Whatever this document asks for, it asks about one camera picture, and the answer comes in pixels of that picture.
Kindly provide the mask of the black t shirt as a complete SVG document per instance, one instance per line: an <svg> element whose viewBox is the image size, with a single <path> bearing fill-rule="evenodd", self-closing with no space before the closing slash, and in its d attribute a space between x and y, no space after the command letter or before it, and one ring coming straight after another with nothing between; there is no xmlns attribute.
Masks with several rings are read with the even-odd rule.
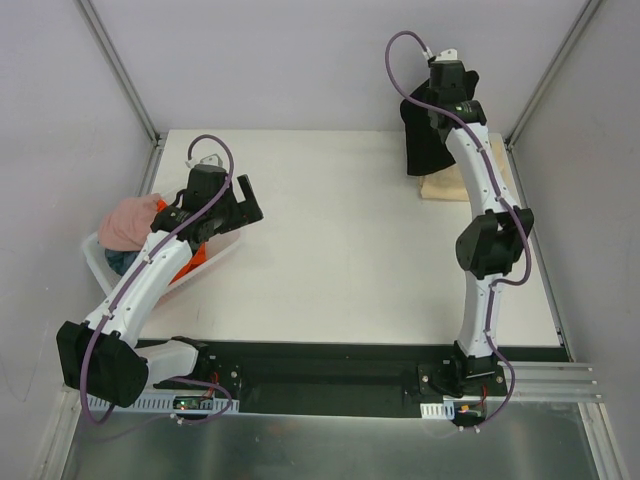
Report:
<svg viewBox="0 0 640 480"><path fill-rule="evenodd" d="M428 111L404 99L400 115L405 127L406 173L427 176L455 164L453 156L430 126Z"/></svg>

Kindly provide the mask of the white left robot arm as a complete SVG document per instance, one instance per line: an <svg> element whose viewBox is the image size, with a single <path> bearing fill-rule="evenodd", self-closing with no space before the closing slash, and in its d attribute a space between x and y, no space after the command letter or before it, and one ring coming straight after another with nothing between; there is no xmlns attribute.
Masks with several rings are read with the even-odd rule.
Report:
<svg viewBox="0 0 640 480"><path fill-rule="evenodd" d="M264 217L246 175L197 165L173 203L151 224L142 249L103 303L81 323L56 335L66 386L118 407L131 406L145 388L178 377L204 387L211 365L203 343L183 336L141 348L139 336L170 283L212 237Z"/></svg>

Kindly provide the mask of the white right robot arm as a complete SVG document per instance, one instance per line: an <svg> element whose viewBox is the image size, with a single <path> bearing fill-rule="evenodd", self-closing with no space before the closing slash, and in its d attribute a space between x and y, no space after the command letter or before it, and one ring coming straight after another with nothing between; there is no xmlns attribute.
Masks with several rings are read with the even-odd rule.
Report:
<svg viewBox="0 0 640 480"><path fill-rule="evenodd" d="M430 59L429 68L430 124L461 172L472 214L455 243L465 273L463 323L451 359L430 385L461 398L502 373L494 332L500 297L513 266L531 258L534 215L518 206L500 172L486 116L470 92L470 71L452 51Z"/></svg>

